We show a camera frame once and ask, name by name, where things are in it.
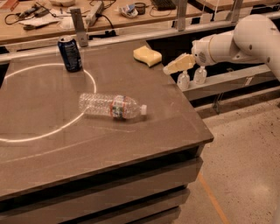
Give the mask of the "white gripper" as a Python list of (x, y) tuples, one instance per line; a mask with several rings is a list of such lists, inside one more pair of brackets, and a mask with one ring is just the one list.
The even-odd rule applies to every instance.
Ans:
[(192, 55), (180, 54), (175, 60), (163, 68), (165, 74), (175, 74), (193, 68), (195, 61), (198, 65), (206, 67), (215, 64), (211, 48), (213, 36), (206, 36), (192, 42)]

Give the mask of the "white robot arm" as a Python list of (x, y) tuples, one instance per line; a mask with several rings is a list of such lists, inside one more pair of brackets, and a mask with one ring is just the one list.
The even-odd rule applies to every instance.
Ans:
[(165, 74), (186, 71), (198, 64), (194, 80), (207, 77), (207, 66), (220, 62), (264, 63), (280, 81), (280, 31), (264, 15), (242, 18), (232, 31), (206, 36), (192, 42), (192, 53), (183, 53), (164, 67)]

